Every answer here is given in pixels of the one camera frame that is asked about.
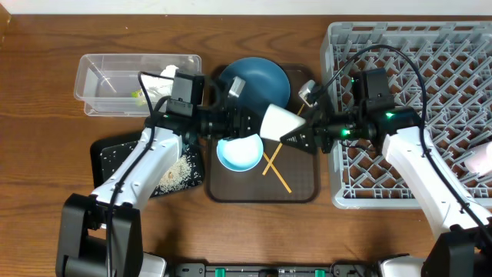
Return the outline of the yellow snack wrapper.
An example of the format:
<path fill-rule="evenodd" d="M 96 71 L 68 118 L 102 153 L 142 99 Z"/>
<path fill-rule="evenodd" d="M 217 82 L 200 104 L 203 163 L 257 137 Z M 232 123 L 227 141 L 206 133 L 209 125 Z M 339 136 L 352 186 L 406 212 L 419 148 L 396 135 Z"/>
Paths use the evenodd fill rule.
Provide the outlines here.
<path fill-rule="evenodd" d="M 135 104 L 137 106 L 143 106 L 147 104 L 147 99 L 142 89 L 132 92 L 131 97 L 135 100 Z"/>

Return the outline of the dark blue plate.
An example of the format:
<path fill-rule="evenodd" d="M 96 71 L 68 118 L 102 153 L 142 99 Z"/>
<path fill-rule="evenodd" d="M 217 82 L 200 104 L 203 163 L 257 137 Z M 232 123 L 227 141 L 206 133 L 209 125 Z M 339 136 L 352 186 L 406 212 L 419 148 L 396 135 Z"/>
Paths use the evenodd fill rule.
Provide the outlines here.
<path fill-rule="evenodd" d="M 275 62 L 258 57 L 242 58 L 228 65 L 218 80 L 230 88 L 234 77 L 245 81 L 238 106 L 246 107 L 259 116 L 265 114 L 270 104 L 287 107 L 291 85 L 287 74 Z"/>

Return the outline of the white cup green inside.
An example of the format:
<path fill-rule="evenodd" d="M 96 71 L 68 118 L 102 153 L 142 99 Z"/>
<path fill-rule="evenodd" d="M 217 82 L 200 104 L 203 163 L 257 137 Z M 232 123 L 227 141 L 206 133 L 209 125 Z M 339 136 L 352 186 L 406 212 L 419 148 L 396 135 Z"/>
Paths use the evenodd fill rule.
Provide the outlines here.
<path fill-rule="evenodd" d="M 306 120 L 288 110 L 270 104 L 264 114 L 259 136 L 262 139 L 279 142 L 283 135 L 302 126 Z"/>

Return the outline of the light blue bowl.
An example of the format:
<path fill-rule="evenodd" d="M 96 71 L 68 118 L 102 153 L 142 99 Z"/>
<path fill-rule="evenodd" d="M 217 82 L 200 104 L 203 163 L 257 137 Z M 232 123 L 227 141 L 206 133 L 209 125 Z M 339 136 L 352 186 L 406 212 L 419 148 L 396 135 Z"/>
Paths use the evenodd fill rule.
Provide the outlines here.
<path fill-rule="evenodd" d="M 264 146 L 259 135 L 222 139 L 216 146 L 219 162 L 233 172 L 246 172 L 254 168 L 261 161 L 263 151 Z"/>

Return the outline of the white cup pink inside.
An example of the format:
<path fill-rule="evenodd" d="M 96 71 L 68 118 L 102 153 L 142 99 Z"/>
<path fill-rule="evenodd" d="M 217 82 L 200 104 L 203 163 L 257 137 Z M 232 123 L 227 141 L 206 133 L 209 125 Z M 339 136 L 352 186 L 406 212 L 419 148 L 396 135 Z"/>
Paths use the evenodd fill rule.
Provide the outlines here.
<path fill-rule="evenodd" d="M 478 174 L 479 176 L 491 173 L 491 142 L 473 147 L 467 154 L 468 157 L 465 158 L 464 164 L 469 172 Z"/>

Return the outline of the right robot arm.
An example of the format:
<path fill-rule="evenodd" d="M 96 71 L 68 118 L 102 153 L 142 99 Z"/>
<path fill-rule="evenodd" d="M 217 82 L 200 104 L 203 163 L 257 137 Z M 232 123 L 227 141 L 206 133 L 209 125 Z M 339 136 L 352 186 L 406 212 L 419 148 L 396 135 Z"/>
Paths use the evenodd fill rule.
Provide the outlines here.
<path fill-rule="evenodd" d="M 281 132 L 304 152 L 329 152 L 336 140 L 366 139 L 397 171 L 436 239 L 427 258 L 397 255 L 378 262 L 380 276 L 489 276 L 491 213 L 464 189 L 436 150 L 413 108 L 347 112 L 309 119 Z"/>

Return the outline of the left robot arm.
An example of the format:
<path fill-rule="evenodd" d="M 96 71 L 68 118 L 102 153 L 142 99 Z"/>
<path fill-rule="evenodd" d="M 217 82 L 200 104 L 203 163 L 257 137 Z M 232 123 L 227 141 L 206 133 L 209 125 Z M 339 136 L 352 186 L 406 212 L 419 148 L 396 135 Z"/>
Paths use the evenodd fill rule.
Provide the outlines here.
<path fill-rule="evenodd" d="M 138 144 L 112 176 L 89 196 L 72 194 L 61 211 L 57 276 L 163 276 L 167 262 L 144 252 L 141 211 L 163 175 L 197 138 L 236 139 L 257 134 L 261 116 L 247 108 L 154 110 Z"/>

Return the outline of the white napkin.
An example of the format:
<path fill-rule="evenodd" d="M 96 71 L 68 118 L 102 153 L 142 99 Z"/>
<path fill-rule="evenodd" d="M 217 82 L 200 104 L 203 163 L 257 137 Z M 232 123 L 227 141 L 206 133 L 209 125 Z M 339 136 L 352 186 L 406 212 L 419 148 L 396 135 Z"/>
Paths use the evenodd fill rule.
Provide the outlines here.
<path fill-rule="evenodd" d="M 171 94 L 175 73 L 178 70 L 176 65 L 168 65 L 159 77 L 142 75 L 141 80 L 152 102 L 156 102 L 161 97 Z"/>

